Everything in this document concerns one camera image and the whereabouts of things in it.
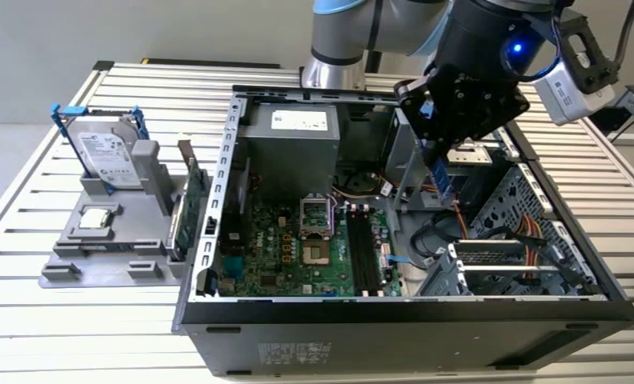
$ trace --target green circuit board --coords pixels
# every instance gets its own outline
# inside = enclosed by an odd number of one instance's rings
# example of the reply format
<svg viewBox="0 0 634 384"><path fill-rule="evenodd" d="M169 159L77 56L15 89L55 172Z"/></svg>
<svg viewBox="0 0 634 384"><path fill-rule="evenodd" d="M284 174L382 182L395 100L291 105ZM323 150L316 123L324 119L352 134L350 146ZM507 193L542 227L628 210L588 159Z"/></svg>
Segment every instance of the green circuit board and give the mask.
<svg viewBox="0 0 634 384"><path fill-rule="evenodd" d="M223 296L355 296L346 213L340 211L334 215L334 235L322 242L300 239L299 210L298 206L254 205L243 277L232 279L223 273ZM386 227L385 214L371 215L370 222L373 231L379 232ZM401 294L395 268L393 276L381 289L386 296Z"/></svg>

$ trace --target small chip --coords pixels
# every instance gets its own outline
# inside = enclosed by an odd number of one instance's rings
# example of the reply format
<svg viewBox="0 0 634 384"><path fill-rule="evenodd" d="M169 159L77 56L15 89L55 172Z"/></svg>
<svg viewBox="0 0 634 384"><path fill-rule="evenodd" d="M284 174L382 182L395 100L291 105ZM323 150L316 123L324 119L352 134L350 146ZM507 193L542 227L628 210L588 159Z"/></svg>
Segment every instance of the small chip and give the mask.
<svg viewBox="0 0 634 384"><path fill-rule="evenodd" d="M101 208L89 208L80 218L81 230L101 230L111 217L111 211Z"/></svg>
<svg viewBox="0 0 634 384"><path fill-rule="evenodd" d="M260 286L276 286L276 275L260 276Z"/></svg>

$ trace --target black cable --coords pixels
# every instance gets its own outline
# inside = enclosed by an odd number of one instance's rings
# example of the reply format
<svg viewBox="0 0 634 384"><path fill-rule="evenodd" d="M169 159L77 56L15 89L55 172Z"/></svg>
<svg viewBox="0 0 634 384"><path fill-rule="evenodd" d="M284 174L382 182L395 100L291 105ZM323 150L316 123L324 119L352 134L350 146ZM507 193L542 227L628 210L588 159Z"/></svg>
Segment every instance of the black cable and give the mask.
<svg viewBox="0 0 634 384"><path fill-rule="evenodd" d="M626 58L628 41L630 40L630 32L634 23L634 0L628 10L626 20L624 21L624 27L621 29L621 37L618 39L618 47L616 48L614 63L621 66Z"/></svg>
<svg viewBox="0 0 634 384"><path fill-rule="evenodd" d="M459 240L461 238L451 235L451 234L447 234L446 232L443 232L439 228L438 228L438 223L445 220L446 218L453 218L455 217L455 212L454 211L449 211L449 212L441 212L438 213L433 218L431 220L429 221L429 223L425 222L425 224L419 227L419 229L417 230L417 232L414 232L413 236L410 237L410 248L413 248L413 251L415 254L413 254L413 257L410 258L410 261L413 261L413 265L417 266L419 269L423 269L426 270L426 265L423 264L423 261L427 259L427 258L434 258L434 259L438 259L439 258L439 255L430 252L429 251L429 248L426 249L426 252L423 252L419 248L418 248L418 242L419 240L423 241L423 236L426 234L433 234L435 236L438 236L443 241L446 242L455 242L457 240Z"/></svg>
<svg viewBox="0 0 634 384"><path fill-rule="evenodd" d="M621 137L621 135L630 129L630 127L634 126L634 122L632 122L630 124L628 124L626 128L624 128L621 130L621 132L618 133L617 136L614 136L614 138L612 140L609 140L609 142L613 144L614 141Z"/></svg>

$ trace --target orange wire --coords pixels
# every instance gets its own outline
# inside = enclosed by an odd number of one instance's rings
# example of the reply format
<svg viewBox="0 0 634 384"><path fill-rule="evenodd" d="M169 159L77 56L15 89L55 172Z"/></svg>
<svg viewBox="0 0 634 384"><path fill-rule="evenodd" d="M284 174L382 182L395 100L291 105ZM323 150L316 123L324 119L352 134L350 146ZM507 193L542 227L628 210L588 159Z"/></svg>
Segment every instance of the orange wire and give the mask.
<svg viewBox="0 0 634 384"><path fill-rule="evenodd" d="M457 205L457 202L453 202L453 205L455 206L457 221L459 222L459 226L461 226L462 238L466 240L469 238L469 231L466 230L465 218L462 217L462 213L459 211L459 206Z"/></svg>

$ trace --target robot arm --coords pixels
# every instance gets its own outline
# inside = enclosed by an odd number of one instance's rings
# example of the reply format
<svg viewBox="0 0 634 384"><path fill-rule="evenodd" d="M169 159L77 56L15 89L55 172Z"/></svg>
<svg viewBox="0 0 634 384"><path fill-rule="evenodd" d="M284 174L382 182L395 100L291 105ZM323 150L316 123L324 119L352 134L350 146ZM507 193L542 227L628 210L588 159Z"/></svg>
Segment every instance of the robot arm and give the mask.
<svg viewBox="0 0 634 384"><path fill-rule="evenodd" d="M457 0L425 76L395 94L419 139L433 142L427 164L467 138L479 139L523 114L519 82L534 82L557 124L590 115L614 99L634 1L616 60L604 55L573 0ZM584 52L570 38L578 36ZM525 76L545 41L554 63ZM433 103L433 112L427 105Z"/></svg>
<svg viewBox="0 0 634 384"><path fill-rule="evenodd" d="M533 82L553 121L565 124L613 102L612 85L618 81L634 19L632 0L620 49L609 60L586 17L569 9L573 2L316 0L312 59L302 84L363 89L364 49L430 54L435 48L423 77L395 86L415 134L434 144L429 161L529 110L519 82ZM443 15L447 3L451 7ZM324 4L331 8L318 9ZM580 36L584 52L573 46L573 36ZM526 76L545 42L557 47L557 58L546 69Z"/></svg>

